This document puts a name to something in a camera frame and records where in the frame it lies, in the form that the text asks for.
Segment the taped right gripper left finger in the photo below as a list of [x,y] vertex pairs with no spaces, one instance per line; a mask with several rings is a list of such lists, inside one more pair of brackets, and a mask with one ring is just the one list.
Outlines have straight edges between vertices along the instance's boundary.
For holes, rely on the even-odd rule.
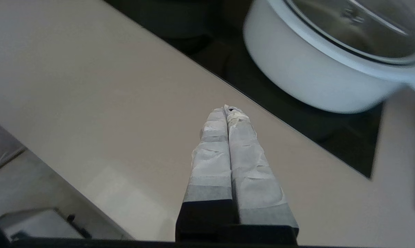
[[228,126],[223,108],[214,109],[192,152],[192,171],[175,226],[176,241],[215,241],[235,223]]

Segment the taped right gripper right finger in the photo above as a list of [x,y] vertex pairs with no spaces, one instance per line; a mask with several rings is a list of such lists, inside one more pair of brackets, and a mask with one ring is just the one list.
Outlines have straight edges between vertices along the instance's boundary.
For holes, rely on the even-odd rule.
[[242,110],[228,105],[225,105],[225,113],[239,223],[297,227],[250,118]]

